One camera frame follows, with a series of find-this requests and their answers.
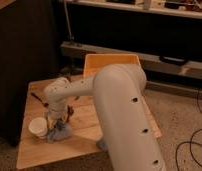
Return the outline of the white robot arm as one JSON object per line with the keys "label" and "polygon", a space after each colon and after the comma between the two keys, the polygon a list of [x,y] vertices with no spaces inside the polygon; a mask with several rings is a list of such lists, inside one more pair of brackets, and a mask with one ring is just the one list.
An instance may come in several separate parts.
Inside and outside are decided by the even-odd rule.
{"label": "white robot arm", "polygon": [[146,75],[136,64],[111,64],[85,79],[59,78],[44,89],[50,115],[61,115],[70,96],[93,97],[114,171],[167,171],[146,116]]}

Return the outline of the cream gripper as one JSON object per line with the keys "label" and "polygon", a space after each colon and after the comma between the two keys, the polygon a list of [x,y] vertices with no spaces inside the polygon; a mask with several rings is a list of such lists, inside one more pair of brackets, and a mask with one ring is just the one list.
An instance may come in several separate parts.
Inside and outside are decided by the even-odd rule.
{"label": "cream gripper", "polygon": [[48,110],[45,113],[45,117],[47,120],[47,126],[49,129],[53,129],[56,123],[61,120],[63,123],[66,122],[67,119],[67,110],[62,110],[59,112]]}

